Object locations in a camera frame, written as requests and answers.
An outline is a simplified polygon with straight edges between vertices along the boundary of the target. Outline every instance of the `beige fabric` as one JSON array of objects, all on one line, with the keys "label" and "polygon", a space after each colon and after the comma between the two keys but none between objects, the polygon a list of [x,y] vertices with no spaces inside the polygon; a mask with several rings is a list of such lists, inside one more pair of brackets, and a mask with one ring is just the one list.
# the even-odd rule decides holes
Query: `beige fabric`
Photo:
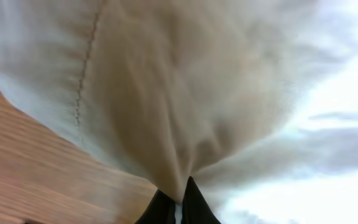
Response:
[{"label": "beige fabric", "polygon": [[330,165],[353,157],[333,141],[355,136],[352,126],[329,134],[302,126],[358,121],[358,95],[343,91],[349,83],[358,90],[352,3],[0,0],[0,89],[177,202],[195,176],[221,220],[246,223],[232,200],[246,198],[254,203],[246,214],[270,217],[258,189],[358,166]]}]

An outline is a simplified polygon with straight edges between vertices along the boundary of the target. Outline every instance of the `white fabric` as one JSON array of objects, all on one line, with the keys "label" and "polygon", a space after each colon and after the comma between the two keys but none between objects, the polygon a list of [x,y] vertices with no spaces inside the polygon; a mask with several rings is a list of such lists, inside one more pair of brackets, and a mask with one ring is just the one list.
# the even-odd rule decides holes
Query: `white fabric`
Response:
[{"label": "white fabric", "polygon": [[0,89],[223,223],[358,223],[356,0],[0,0]]}]

